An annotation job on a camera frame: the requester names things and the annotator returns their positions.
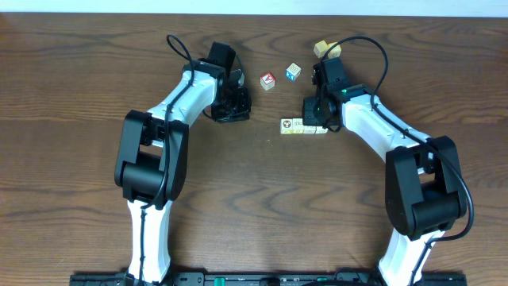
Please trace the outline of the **wooden 8 block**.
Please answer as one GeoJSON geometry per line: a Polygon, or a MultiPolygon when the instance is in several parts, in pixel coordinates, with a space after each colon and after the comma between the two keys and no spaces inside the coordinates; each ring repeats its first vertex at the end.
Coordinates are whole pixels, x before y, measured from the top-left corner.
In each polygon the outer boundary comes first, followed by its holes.
{"type": "Polygon", "coordinates": [[[328,132],[328,129],[324,128],[322,126],[317,126],[316,130],[315,130],[315,134],[323,134],[323,133],[327,133],[327,132],[328,132]]]}

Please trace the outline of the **yellow-edged wooden block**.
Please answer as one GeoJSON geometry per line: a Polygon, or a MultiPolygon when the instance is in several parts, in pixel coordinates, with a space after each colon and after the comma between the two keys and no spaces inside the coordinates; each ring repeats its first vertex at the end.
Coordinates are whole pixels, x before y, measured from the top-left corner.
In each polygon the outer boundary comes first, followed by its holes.
{"type": "Polygon", "coordinates": [[[293,118],[293,133],[305,133],[305,126],[301,118],[293,118]]]}

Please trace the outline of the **soccer ball block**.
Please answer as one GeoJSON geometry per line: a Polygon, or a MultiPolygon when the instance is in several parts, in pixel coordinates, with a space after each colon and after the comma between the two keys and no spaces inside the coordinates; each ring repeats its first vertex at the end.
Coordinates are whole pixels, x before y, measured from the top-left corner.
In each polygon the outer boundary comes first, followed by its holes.
{"type": "Polygon", "coordinates": [[[292,134],[293,132],[294,132],[293,119],[292,118],[282,118],[280,120],[280,133],[281,134],[292,134]]]}

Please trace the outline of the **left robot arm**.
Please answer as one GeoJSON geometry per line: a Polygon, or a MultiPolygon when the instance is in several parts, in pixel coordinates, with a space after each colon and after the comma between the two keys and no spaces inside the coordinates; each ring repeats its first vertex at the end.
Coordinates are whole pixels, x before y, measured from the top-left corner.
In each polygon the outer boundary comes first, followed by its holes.
{"type": "Polygon", "coordinates": [[[161,103],[127,113],[114,172],[133,224],[133,254],[127,285],[160,285],[171,264],[168,250],[171,205],[187,176],[190,128],[210,110],[217,123],[249,118],[252,100],[234,49],[212,44],[207,57],[187,60],[182,78],[161,103]]]}

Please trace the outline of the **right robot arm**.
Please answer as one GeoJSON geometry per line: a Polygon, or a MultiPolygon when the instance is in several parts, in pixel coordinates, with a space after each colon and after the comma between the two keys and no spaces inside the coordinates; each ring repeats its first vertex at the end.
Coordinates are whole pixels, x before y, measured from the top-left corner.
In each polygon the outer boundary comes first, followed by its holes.
{"type": "Polygon", "coordinates": [[[446,136],[430,137],[391,113],[367,86],[352,85],[340,59],[313,66],[315,96],[303,102],[306,126],[333,132],[345,128],[363,139],[385,163],[385,207],[394,227],[387,250],[373,274],[349,274],[340,284],[465,285],[463,274],[424,274],[438,242],[457,219],[474,219],[471,194],[462,178],[456,145],[446,136]]]}

